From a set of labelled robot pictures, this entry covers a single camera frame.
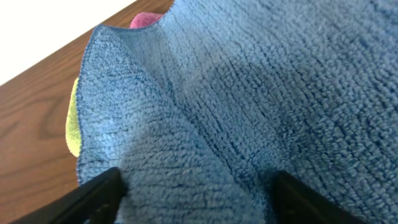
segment wooden surface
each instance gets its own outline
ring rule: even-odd
[[[138,12],[165,13],[172,0],[138,0],[104,24],[128,27]],[[91,30],[0,86],[0,223],[77,187],[65,142],[73,81]]]

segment wooden table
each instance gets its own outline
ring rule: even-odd
[[[104,24],[128,27],[138,12],[165,13],[173,0],[138,0]],[[92,30],[0,86],[0,223],[77,187],[65,142],[73,81]]]

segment blurry black object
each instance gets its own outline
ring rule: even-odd
[[[112,224],[125,192],[113,167],[13,224]],[[365,224],[284,171],[275,176],[271,194],[280,224]]]
[[[365,224],[284,171],[273,184],[271,194],[280,224]]]
[[[118,168],[110,168],[69,194],[12,224],[111,224],[126,189]]]

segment brown wood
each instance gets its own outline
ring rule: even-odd
[[[103,23],[128,27],[138,12],[165,13],[172,2],[138,0]],[[65,122],[91,32],[0,86],[0,223],[77,187],[76,158],[65,142]]]

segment microfiber cloth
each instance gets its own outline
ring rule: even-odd
[[[154,22],[158,21],[163,14],[157,14],[152,12],[140,12],[138,13],[130,24],[130,29],[142,28],[145,26],[149,26]],[[67,140],[67,145],[70,152],[78,157],[80,153],[80,145],[81,145],[81,137],[80,137],[80,129],[78,124],[78,116],[76,109],[76,87],[77,87],[78,78],[75,80],[72,88],[72,93],[70,96],[68,115],[67,115],[67,124],[65,130],[65,139]]]
[[[80,184],[118,167],[120,223],[275,223],[286,170],[398,223],[398,3],[176,0],[98,26],[76,92]]]

